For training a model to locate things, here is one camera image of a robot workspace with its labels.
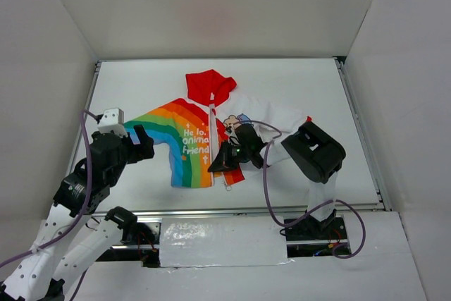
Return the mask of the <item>rainbow and white kids jacket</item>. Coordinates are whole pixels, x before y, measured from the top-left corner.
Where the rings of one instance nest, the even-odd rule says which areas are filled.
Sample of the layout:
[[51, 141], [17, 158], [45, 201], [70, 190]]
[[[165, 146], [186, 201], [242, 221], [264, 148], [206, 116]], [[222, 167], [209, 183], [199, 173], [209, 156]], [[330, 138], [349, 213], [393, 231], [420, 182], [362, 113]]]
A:
[[234, 78], [213, 69], [188, 73], [185, 79], [184, 97], [125, 123], [133, 142], [138, 141], [133, 126], [141, 124], [155, 144], [168, 145], [171, 185], [175, 188], [210, 188], [217, 180], [234, 185], [250, 176], [250, 162], [227, 173], [208, 172], [222, 141], [228, 140], [226, 127], [234, 122], [263, 121], [286, 137], [310, 119], [300, 109], [238, 92]]

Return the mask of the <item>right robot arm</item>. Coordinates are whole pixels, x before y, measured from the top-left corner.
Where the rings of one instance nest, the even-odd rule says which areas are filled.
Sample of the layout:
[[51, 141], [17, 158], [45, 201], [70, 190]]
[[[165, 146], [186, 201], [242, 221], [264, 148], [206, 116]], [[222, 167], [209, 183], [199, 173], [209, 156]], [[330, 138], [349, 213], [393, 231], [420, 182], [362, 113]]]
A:
[[283, 133], [268, 123], [249, 119], [234, 122], [226, 130], [232, 135], [222, 141], [208, 172], [227, 173], [237, 170], [241, 163], [252, 163], [262, 170], [264, 198], [275, 224], [288, 230], [305, 222], [313, 238], [323, 238], [329, 233], [336, 215], [335, 183], [346, 157], [344, 147], [311, 119], [281, 141], [283, 149], [310, 184], [307, 211], [298, 219], [284, 223], [277, 219], [271, 206], [267, 180], [269, 151]]

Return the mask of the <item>white foil covered panel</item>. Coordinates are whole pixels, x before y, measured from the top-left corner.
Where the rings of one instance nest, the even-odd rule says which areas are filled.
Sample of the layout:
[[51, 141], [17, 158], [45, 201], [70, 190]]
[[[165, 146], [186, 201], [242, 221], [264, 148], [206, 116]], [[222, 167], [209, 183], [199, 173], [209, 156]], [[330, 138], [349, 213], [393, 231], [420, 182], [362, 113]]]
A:
[[269, 216], [164, 218], [159, 260], [164, 268], [287, 264], [286, 240]]

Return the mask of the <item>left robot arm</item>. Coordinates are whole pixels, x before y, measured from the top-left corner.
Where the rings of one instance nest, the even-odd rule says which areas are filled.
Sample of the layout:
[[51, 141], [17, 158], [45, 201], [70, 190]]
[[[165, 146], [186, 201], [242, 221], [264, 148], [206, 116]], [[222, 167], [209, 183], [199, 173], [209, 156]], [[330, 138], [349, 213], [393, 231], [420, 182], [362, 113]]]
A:
[[70, 245], [109, 196], [125, 166], [154, 156], [154, 141], [144, 127], [136, 125], [133, 130], [137, 144], [130, 132], [93, 133], [87, 156], [62, 180], [32, 247], [18, 256], [18, 267], [1, 282], [2, 300], [64, 300], [105, 251], [149, 232], [134, 213], [114, 207], [82, 242]]

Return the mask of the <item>aluminium table frame rail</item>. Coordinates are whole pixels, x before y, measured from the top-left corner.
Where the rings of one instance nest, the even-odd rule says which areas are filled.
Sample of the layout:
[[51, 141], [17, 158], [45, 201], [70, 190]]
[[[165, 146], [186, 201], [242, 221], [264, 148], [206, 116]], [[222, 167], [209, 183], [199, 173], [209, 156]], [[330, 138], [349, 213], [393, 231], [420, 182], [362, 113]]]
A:
[[[140, 116], [186, 94], [185, 76], [213, 69], [237, 81], [238, 92], [273, 104], [300, 109], [333, 136], [346, 151], [336, 195], [356, 209], [382, 209], [383, 203], [362, 134], [354, 118], [335, 59], [162, 59], [100, 61], [87, 106], [93, 113], [118, 107], [125, 118]], [[167, 145], [155, 146], [151, 160], [125, 168], [118, 184], [97, 212], [121, 206], [141, 215], [237, 214], [266, 210], [261, 173], [235, 185], [218, 181], [210, 188], [174, 188]], [[308, 182], [294, 161], [286, 159], [268, 171], [268, 193], [274, 209], [303, 210]]]

